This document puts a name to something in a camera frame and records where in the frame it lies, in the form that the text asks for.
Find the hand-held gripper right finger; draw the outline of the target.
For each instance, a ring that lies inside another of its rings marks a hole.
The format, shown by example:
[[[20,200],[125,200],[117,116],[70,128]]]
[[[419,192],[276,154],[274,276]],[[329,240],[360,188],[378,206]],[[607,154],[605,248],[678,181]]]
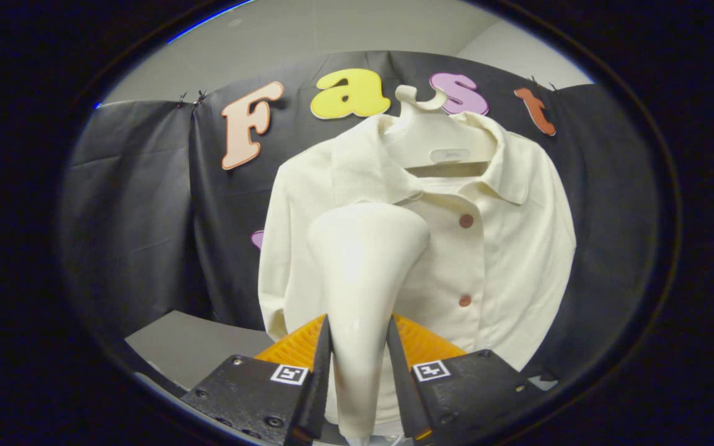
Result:
[[[518,372],[488,349],[465,352],[400,315],[389,320],[400,420],[415,444],[493,444],[558,385],[548,370]]]

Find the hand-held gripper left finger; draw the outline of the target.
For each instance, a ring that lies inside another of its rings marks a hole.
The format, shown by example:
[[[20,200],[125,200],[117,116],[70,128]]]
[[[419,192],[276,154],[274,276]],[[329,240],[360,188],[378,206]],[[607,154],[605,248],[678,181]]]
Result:
[[[332,337],[323,314],[255,357],[233,355],[182,401],[270,445],[310,445],[325,424]]]

